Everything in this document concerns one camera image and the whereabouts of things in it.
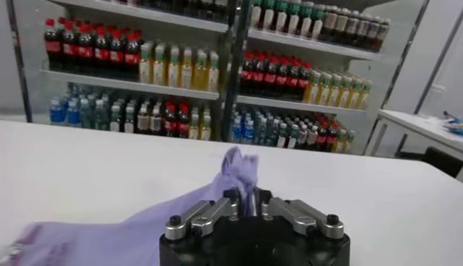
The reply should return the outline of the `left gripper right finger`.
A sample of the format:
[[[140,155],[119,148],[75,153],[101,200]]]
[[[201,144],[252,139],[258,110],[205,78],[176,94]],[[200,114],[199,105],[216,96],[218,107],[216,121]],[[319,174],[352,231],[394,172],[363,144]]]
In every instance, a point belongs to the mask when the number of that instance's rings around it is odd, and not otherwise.
[[[326,215],[300,199],[283,200],[269,190],[256,189],[255,204],[264,220],[281,217],[299,235],[309,236],[317,231],[328,239],[344,237],[344,224],[338,215]]]

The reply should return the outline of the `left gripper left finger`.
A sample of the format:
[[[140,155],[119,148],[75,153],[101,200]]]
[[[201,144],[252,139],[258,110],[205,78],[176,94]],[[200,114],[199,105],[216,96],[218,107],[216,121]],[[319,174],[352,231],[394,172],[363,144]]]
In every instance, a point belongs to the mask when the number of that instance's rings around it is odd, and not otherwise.
[[[169,218],[164,237],[178,241],[192,233],[204,237],[214,232],[214,226],[222,217],[238,220],[240,193],[238,189],[227,189],[217,201],[201,200],[181,215]]]

